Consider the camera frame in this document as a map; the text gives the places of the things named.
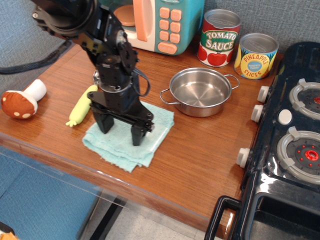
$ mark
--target pineapple slices can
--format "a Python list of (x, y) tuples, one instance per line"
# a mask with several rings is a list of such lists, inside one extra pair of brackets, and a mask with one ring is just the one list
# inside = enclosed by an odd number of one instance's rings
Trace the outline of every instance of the pineapple slices can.
[(212, 9), (204, 14), (198, 58), (205, 65), (223, 67), (232, 58), (241, 18), (233, 11)]
[(240, 39), (234, 70), (247, 79), (269, 75), (279, 48), (278, 41), (264, 33), (248, 33)]

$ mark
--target stove knob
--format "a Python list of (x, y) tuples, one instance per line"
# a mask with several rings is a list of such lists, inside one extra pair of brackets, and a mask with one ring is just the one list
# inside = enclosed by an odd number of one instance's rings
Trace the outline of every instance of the stove knob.
[(236, 164), (238, 164), (241, 168), (245, 168), (248, 157), (250, 153), (250, 148), (240, 148), (238, 157), (236, 158)]
[(263, 105), (255, 105), (251, 114), (251, 120), (255, 121), (256, 123), (259, 123), (263, 109), (264, 109)]
[(292, 120), (292, 113), (288, 109), (283, 109), (278, 115), (278, 121), (281, 125), (288, 125)]
[(269, 87), (262, 86), (259, 91), (258, 101), (264, 104), (266, 102), (268, 92), (269, 92)]

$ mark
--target teal toy microwave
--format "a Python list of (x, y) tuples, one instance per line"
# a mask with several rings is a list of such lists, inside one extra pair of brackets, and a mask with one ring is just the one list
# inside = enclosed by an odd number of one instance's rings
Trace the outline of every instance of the teal toy microwave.
[(100, 0), (120, 20), (135, 48), (183, 53), (202, 25), (205, 0)]

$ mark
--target toy mushroom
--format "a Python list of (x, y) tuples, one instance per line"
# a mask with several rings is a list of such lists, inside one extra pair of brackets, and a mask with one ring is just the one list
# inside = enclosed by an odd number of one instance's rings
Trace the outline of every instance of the toy mushroom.
[(45, 84), (34, 80), (24, 91), (6, 91), (1, 97), (1, 107), (5, 114), (15, 119), (28, 119), (36, 114), (38, 101), (47, 93)]

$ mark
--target towel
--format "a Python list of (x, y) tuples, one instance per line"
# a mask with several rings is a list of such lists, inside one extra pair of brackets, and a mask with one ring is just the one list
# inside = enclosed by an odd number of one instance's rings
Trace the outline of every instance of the towel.
[(82, 139), (83, 144), (104, 160), (131, 173), (136, 166), (149, 167), (154, 154), (174, 123), (174, 113), (141, 102), (153, 113), (154, 130), (147, 132), (139, 146), (133, 146), (131, 125), (114, 119), (112, 128), (104, 134), (94, 123)]

